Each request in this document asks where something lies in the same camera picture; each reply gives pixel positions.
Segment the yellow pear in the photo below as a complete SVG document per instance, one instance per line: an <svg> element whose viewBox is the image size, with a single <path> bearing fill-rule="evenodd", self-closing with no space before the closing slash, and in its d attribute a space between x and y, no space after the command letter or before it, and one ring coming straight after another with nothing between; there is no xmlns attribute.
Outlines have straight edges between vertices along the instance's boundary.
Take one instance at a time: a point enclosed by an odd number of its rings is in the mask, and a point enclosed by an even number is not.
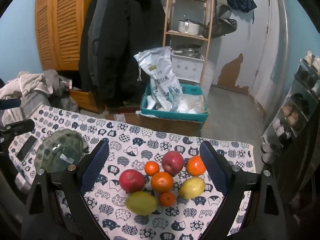
<svg viewBox="0 0 320 240"><path fill-rule="evenodd" d="M199 177L187 179L179 189L179 194L185 199L200 196L205 188L205 181Z"/></svg>
<svg viewBox="0 0 320 240"><path fill-rule="evenodd" d="M144 191L130 194L126 199L126 207L140 216L147 216L157 209L157 199Z"/></svg>

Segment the large orange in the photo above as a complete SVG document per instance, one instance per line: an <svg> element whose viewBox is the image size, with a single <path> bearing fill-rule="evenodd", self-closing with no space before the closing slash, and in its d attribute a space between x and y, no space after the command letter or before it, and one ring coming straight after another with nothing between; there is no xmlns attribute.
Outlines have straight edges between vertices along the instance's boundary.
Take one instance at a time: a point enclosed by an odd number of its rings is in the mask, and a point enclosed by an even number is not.
<svg viewBox="0 0 320 240"><path fill-rule="evenodd" d="M173 189L174 180L167 172L157 172L151 178L151 186L156 192L168 192Z"/></svg>
<svg viewBox="0 0 320 240"><path fill-rule="evenodd" d="M191 176L200 176L206 171L206 167L199 155L190 158L186 165L186 170Z"/></svg>

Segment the red apple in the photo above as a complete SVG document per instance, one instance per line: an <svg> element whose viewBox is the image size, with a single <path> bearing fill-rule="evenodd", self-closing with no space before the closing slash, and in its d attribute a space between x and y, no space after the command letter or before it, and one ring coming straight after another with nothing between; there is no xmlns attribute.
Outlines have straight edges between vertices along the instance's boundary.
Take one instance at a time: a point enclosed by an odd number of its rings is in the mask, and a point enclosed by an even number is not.
<svg viewBox="0 0 320 240"><path fill-rule="evenodd" d="M177 151L169 151L162 157L162 168L171 176L176 176L184 167L184 159Z"/></svg>
<svg viewBox="0 0 320 240"><path fill-rule="evenodd" d="M121 173L119 185L126 193L142 191L145 187L145 178L139 171L128 169Z"/></svg>

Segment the small tangerine front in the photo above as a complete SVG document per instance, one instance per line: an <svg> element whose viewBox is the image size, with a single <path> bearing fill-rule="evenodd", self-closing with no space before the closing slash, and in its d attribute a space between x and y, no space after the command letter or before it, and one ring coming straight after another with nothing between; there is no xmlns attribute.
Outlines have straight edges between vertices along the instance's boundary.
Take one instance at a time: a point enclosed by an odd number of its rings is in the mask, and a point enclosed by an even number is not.
<svg viewBox="0 0 320 240"><path fill-rule="evenodd" d="M176 203L176 196L171 192L163 192L159 195L159 204L164 207L171 207Z"/></svg>

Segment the small tangerine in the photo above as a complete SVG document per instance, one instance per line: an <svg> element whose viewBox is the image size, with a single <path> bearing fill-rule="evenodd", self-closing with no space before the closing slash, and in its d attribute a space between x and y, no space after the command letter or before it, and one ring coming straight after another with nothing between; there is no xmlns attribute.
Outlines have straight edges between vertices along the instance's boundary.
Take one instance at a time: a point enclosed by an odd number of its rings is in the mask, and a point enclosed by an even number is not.
<svg viewBox="0 0 320 240"><path fill-rule="evenodd" d="M171 192L163 192L159 195L159 204L164 207L171 207L176 203L176 196Z"/></svg>
<svg viewBox="0 0 320 240"><path fill-rule="evenodd" d="M160 168L156 161L147 161L144 165L144 171L148 176L153 176L159 172Z"/></svg>

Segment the red apple back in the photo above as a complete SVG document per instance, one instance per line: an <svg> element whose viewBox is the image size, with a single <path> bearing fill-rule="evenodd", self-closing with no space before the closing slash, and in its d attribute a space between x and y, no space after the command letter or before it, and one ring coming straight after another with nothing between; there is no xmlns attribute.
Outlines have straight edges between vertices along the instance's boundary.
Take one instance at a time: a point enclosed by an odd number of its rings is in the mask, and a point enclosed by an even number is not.
<svg viewBox="0 0 320 240"><path fill-rule="evenodd" d="M176 176L184 167L184 159L177 151L169 151L162 157L162 168L171 176Z"/></svg>

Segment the small tangerine back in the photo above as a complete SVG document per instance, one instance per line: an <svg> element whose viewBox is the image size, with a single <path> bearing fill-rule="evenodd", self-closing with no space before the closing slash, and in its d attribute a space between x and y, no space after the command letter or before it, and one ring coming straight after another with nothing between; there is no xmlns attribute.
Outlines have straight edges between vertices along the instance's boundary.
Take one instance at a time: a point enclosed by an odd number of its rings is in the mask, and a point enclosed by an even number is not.
<svg viewBox="0 0 320 240"><path fill-rule="evenodd" d="M156 161L147 161L144 165L144 171L148 176L153 176L159 172L160 168Z"/></svg>

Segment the black smartphone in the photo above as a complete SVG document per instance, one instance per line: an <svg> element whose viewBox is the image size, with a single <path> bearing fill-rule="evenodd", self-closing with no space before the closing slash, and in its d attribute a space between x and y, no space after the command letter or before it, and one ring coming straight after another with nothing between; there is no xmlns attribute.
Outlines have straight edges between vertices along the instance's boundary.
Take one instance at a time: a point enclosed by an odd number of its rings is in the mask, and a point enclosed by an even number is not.
<svg viewBox="0 0 320 240"><path fill-rule="evenodd" d="M30 136L28 140L23 144L18 154L16 155L17 159L19 161L24 161L24 159L27 157L29 152L33 149L36 142L37 142L37 139L33 136Z"/></svg>

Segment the green scalloped glass bowl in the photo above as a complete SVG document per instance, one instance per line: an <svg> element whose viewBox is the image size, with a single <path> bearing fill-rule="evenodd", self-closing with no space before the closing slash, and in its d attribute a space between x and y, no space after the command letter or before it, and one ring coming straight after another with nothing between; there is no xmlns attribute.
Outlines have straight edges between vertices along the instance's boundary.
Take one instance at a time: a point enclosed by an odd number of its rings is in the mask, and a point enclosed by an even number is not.
<svg viewBox="0 0 320 240"><path fill-rule="evenodd" d="M84 155L84 141L80 133L71 129L55 131L37 149L35 170L60 172L69 165L77 165Z"/></svg>

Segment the pile of grey clothes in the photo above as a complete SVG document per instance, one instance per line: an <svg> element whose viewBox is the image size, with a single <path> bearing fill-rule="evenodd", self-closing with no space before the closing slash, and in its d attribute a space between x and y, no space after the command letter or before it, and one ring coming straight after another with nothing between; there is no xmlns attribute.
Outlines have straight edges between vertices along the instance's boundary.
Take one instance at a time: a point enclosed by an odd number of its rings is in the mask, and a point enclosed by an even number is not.
<svg viewBox="0 0 320 240"><path fill-rule="evenodd" d="M78 112L78 104L69 93L71 88L72 80L52 69L41 74L19 72L15 79L1 86L2 101L21 102L17 107L1 110L1 125L29 119L41 105Z"/></svg>

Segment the wooden drawer box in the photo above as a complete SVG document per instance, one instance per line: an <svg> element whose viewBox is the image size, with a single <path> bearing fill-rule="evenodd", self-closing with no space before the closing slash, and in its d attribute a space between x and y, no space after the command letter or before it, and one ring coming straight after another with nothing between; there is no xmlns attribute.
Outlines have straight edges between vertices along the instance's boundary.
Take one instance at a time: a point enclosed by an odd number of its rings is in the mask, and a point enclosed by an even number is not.
<svg viewBox="0 0 320 240"><path fill-rule="evenodd" d="M92 92L83 92L81 90L71 89L69 93L81 109L99 114L103 113L105 110L105 105Z"/></svg>

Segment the cat pattern tablecloth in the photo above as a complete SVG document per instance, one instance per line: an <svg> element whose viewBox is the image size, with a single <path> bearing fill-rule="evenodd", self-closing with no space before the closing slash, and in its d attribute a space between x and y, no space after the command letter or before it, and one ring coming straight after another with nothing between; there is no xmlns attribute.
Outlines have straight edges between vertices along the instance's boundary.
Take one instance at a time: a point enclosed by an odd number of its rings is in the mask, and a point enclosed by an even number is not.
<svg viewBox="0 0 320 240"><path fill-rule="evenodd" d="M177 195L175 205L157 206L156 211L147 216L126 208L127 195L119 185L123 171L132 168L144 172L147 161L160 163L170 150L178 151L188 160L199 154L202 138L156 132L49 106L40 106L32 119L35 128L16 137L9 146L11 161L28 183L32 183L36 175L36 151L53 132L77 131L83 138L85 153L91 152L100 140L108 141L110 155L93 189L85 194L85 200L110 239L199 239L223 200L209 174L204 173L202 179L206 187L197 198L184 199ZM16 155L30 136L37 142L24 161L19 161Z"/></svg>

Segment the clear plastic bag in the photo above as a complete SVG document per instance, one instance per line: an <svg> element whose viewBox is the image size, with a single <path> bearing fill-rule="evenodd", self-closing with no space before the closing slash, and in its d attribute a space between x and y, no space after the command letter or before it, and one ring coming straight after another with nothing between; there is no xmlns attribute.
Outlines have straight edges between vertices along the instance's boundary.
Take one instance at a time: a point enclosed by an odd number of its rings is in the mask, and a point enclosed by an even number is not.
<svg viewBox="0 0 320 240"><path fill-rule="evenodd" d="M204 113L204 96L180 94L175 99L177 113L201 114Z"/></svg>

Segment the shoe rack with shoes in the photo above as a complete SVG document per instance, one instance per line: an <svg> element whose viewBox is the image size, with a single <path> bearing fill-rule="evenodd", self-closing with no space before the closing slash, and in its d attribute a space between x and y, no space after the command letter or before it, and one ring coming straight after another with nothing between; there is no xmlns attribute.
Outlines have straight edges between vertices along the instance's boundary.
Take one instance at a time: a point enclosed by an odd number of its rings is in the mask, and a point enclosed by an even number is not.
<svg viewBox="0 0 320 240"><path fill-rule="evenodd" d="M308 51L300 59L289 92L263 135L261 160L273 164L311 119L319 103L319 56Z"/></svg>

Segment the teal plastic crate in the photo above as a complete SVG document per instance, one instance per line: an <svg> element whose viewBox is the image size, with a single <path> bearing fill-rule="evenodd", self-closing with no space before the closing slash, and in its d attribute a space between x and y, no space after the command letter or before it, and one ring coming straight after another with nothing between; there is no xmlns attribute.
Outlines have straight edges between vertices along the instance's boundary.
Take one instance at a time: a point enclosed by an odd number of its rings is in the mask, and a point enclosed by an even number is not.
<svg viewBox="0 0 320 240"><path fill-rule="evenodd" d="M182 86L182 92L184 94L203 95L202 89L199 86L186 85L186 84L181 84L181 86ZM173 108L169 111L166 111L163 107L160 107L159 105L157 105L157 103L155 103L154 106L151 108L152 104L149 103L149 99L153 100L151 96L150 85L148 84L146 87L145 93L143 95L141 106L140 106L140 111L142 115L156 116L157 118L164 118L164 119L171 119L171 120L195 121L195 122L201 123L201 126L203 126L203 124L205 123L209 115L209 108L208 108L205 97L204 97L205 112L201 114L177 113L176 112L177 107L175 106L175 101L173 103Z"/></svg>

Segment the wooden louvered wardrobe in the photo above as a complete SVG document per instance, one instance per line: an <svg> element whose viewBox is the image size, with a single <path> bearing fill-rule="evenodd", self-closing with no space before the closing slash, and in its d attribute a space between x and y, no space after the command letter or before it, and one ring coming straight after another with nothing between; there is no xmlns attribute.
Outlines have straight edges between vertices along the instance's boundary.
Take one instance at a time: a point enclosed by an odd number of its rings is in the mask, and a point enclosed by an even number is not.
<svg viewBox="0 0 320 240"><path fill-rule="evenodd" d="M35 1L35 34L42 69L79 69L81 35L90 1Z"/></svg>

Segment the white storage basket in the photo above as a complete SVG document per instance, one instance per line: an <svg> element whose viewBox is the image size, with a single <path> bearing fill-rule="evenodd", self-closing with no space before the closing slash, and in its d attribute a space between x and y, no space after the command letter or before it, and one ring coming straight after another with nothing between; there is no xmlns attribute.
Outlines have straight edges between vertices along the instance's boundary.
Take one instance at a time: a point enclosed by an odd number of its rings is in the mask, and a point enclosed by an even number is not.
<svg viewBox="0 0 320 240"><path fill-rule="evenodd" d="M205 60L201 56L199 59L187 57L171 52L172 69L178 79L200 83Z"/></svg>

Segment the black hanging coat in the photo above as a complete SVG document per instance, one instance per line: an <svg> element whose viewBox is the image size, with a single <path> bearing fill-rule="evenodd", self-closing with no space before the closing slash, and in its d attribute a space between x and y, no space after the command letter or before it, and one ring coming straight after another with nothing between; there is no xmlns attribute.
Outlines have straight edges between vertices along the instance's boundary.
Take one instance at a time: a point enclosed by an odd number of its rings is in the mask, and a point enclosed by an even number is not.
<svg viewBox="0 0 320 240"><path fill-rule="evenodd" d="M161 0L91 0L80 43L82 90L108 108L139 104L150 77L134 56L162 46L164 20Z"/></svg>

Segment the white rice bag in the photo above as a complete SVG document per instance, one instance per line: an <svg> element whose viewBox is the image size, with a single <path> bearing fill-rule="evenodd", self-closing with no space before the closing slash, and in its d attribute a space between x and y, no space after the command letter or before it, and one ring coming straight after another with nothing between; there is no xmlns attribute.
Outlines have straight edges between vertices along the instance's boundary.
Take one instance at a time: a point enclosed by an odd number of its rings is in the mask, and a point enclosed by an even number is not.
<svg viewBox="0 0 320 240"><path fill-rule="evenodd" d="M153 99L166 111L173 108L176 97L182 94L180 82L172 69L171 48L159 47L134 56L139 68L150 77Z"/></svg>

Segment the steel pot on basket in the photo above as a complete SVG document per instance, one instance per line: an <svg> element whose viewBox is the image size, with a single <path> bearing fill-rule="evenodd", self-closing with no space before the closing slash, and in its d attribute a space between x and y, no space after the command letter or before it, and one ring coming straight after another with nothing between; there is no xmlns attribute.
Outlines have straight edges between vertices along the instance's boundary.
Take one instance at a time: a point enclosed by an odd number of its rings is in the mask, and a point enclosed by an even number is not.
<svg viewBox="0 0 320 240"><path fill-rule="evenodd" d="M201 46L198 44L179 44L174 50L175 55L192 57L195 59L201 58Z"/></svg>

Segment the dark hanging bag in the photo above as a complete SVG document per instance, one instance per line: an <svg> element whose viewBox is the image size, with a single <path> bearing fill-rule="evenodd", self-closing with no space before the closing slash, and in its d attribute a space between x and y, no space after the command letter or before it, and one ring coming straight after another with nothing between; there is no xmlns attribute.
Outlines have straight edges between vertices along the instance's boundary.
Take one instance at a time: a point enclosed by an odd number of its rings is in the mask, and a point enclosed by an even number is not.
<svg viewBox="0 0 320 240"><path fill-rule="evenodd" d="M238 23L236 20L231 19L232 11L229 6L218 4L215 12L211 38L225 36L237 30Z"/></svg>

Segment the white cooking pot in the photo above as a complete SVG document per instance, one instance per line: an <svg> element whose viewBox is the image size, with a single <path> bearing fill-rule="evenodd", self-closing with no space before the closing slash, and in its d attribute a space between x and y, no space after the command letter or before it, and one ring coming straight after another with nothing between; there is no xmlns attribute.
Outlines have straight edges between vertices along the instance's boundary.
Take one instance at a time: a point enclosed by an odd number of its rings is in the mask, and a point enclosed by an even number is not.
<svg viewBox="0 0 320 240"><path fill-rule="evenodd" d="M178 31L184 34L198 35L200 33L200 24L192 20L180 20Z"/></svg>

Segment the wooden shelf rack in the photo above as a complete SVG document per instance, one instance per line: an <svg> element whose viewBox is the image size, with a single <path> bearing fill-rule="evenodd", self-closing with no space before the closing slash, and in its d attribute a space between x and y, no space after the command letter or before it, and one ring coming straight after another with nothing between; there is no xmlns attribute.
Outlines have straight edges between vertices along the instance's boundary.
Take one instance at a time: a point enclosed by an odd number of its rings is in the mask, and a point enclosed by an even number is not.
<svg viewBox="0 0 320 240"><path fill-rule="evenodd" d="M176 74L180 80L203 85L213 24L216 22L215 6L216 0L165 0L162 45L165 46L170 37L174 39L170 43L173 50L182 43L201 46L201 56L190 60L194 66L187 70L186 76L181 75L185 71L185 66L177 65Z"/></svg>

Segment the dark folded umbrella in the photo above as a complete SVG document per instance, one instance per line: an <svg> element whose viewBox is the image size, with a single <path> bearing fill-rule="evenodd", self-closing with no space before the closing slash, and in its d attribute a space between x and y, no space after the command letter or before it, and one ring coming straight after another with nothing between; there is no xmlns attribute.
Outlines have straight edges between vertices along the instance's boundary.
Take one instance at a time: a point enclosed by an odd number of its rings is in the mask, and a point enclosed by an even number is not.
<svg viewBox="0 0 320 240"><path fill-rule="evenodd" d="M252 12L252 24L254 24L254 10L257 5L254 0L227 0L227 3L234 10L240 10L245 13Z"/></svg>

